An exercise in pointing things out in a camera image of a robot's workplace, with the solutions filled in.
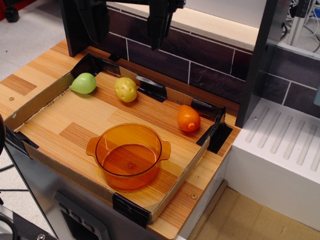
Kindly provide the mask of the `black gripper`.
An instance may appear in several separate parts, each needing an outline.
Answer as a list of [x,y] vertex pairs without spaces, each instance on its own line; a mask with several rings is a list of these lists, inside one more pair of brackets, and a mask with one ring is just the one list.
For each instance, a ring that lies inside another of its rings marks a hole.
[[[110,30],[110,16],[104,0],[76,0],[77,10],[89,38],[100,44]],[[183,9],[185,0],[110,0],[110,2],[148,5],[148,36],[152,51],[162,47],[169,34],[174,9]]]

